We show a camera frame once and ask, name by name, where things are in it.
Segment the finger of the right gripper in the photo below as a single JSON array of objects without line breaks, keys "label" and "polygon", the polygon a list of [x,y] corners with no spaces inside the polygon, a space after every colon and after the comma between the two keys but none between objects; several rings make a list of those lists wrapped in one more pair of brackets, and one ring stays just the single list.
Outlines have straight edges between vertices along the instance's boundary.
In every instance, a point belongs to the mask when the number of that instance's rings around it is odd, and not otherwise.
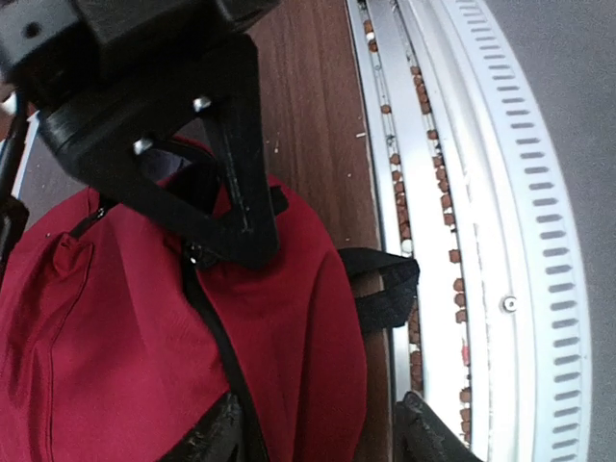
[{"label": "finger of the right gripper", "polygon": [[250,36],[91,85],[41,108],[39,131],[67,174],[207,257],[259,269],[277,252]]}]

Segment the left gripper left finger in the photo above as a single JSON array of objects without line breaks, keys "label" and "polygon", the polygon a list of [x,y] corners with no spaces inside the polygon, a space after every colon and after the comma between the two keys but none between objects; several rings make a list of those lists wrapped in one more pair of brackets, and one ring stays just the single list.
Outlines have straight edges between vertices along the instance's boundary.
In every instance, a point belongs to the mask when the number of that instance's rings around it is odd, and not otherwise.
[{"label": "left gripper left finger", "polygon": [[164,462],[244,460],[244,411],[233,393],[223,395],[164,457]]}]

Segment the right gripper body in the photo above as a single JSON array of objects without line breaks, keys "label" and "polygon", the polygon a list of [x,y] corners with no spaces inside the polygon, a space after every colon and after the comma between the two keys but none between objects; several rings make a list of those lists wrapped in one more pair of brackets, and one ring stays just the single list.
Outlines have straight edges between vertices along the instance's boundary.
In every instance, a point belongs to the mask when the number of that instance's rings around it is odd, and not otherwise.
[{"label": "right gripper body", "polygon": [[1,76],[43,108],[159,55],[199,53],[275,1],[4,1]]}]

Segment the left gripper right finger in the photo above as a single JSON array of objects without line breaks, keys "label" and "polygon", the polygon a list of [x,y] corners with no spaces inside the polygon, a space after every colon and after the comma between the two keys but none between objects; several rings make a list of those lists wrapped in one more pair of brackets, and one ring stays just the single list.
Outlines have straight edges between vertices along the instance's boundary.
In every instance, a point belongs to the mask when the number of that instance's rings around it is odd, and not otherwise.
[{"label": "left gripper right finger", "polygon": [[481,462],[415,391],[407,392],[395,406],[394,460]]}]

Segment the red backpack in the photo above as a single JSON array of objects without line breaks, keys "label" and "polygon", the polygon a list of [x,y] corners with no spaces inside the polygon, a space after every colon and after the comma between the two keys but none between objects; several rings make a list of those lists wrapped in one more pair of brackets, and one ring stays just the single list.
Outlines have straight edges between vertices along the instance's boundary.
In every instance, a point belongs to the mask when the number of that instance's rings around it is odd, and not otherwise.
[{"label": "red backpack", "polygon": [[30,228],[1,288],[1,457],[163,461],[227,393],[243,461],[349,461],[367,408],[366,333],[405,322],[416,261],[337,249],[270,178],[280,247],[210,260],[93,189]]}]

